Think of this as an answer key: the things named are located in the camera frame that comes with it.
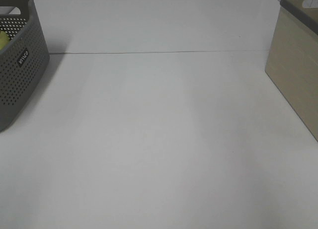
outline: gray plastic basket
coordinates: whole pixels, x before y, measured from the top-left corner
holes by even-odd
[[[19,15],[0,15],[0,29],[10,42],[0,50],[0,131],[8,127],[23,108],[49,62],[34,0],[0,0],[15,6]]]

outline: basket rim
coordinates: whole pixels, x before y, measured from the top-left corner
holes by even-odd
[[[11,48],[11,46],[14,44],[14,42],[16,41],[16,39],[19,39],[21,37],[21,35],[23,35],[23,30],[26,30],[30,27],[31,23],[34,20],[34,16],[33,16],[33,12],[34,12],[34,0],[29,0],[28,1],[28,9],[29,9],[29,20],[27,21],[27,23],[25,24],[25,26],[22,27],[22,29],[11,39],[11,41],[9,41],[9,43],[0,50],[0,57],[2,57],[2,55],[5,54],[5,52]]]

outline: white table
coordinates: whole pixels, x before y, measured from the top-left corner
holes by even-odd
[[[36,2],[50,50],[77,54],[51,55],[0,134],[1,229],[317,229],[318,143],[264,72],[276,0],[237,0],[231,10],[216,0],[124,0],[122,12],[123,0],[83,0],[78,11],[89,5],[91,26],[101,27],[82,43],[87,21],[80,29],[67,14],[58,21],[50,1]],[[61,0],[66,13],[78,1]],[[102,15],[102,3],[117,12]],[[161,24],[139,33],[151,6]],[[186,6],[179,35],[173,20]],[[116,15],[125,22],[106,28],[98,19]],[[202,34],[192,35],[203,19]],[[102,29],[107,37],[96,38]]]
[[[51,53],[269,50],[277,0],[35,0]]]

